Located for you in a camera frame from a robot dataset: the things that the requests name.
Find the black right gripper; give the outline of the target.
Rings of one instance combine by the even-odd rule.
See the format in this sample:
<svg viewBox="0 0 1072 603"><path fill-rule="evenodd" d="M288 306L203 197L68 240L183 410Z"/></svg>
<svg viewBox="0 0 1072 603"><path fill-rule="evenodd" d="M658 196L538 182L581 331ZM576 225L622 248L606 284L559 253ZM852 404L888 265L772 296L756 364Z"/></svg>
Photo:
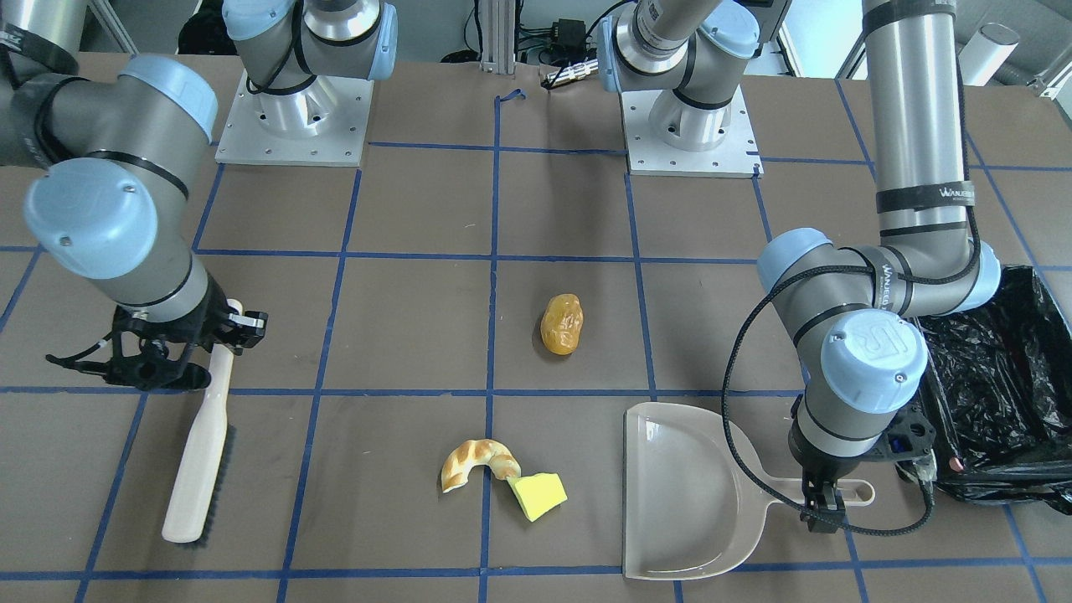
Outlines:
<svg viewBox="0 0 1072 603"><path fill-rule="evenodd" d="M212 378L192 363L195 348L212 351L215 343L244 354L265 338L269 317L242 312L227 302L222 286L210 280L202 302L184 317L163 323L142 319L117 307L111 330L76 355L46 361L76 373L100 376L111 385L153 389L206 389Z"/></svg>

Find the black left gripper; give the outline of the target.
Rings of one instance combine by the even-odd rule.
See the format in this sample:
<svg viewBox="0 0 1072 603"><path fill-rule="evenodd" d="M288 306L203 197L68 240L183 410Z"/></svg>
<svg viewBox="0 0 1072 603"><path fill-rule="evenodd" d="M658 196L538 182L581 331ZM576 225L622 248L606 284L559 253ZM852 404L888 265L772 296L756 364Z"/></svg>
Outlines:
<svg viewBox="0 0 1072 603"><path fill-rule="evenodd" d="M801 492L804 503L801 523L812 532L877 532L849 524L846 515L848 496L842 490L842 479L861 464L895 462L915 477L924 499L922 518L895 532L915 532L930 523L935 510L935 428L919 407L904 407L892 423L861 456L839 457L812 445L803 431L808 420L807 408L793 407L790 428L790 453L801 465Z"/></svg>

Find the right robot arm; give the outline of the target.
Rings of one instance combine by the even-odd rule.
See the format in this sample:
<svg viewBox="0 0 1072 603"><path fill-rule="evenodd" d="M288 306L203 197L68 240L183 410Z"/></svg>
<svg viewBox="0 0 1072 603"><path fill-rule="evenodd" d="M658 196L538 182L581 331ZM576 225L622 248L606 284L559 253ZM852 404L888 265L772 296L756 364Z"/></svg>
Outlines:
<svg viewBox="0 0 1072 603"><path fill-rule="evenodd" d="M111 385L228 389L265 312L230 302L180 233L219 103L198 72L135 54L111 83L75 57L85 1L3 3L3 165L41 168L23 217L38 242L115 303L110 330L47 361Z"/></svg>

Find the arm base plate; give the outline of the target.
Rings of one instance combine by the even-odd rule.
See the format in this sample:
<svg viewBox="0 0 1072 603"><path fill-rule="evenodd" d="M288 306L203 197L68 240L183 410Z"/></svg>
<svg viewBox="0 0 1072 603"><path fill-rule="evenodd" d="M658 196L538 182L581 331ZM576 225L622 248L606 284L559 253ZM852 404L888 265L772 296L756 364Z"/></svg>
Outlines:
<svg viewBox="0 0 1072 603"><path fill-rule="evenodd" d="M360 167L373 89L373 80L319 76L294 95L252 95L241 75L215 160L263 167Z"/></svg>
<svg viewBox="0 0 1072 603"><path fill-rule="evenodd" d="M670 177L765 175L742 89L727 106L700 111L670 90L619 95L629 172Z"/></svg>

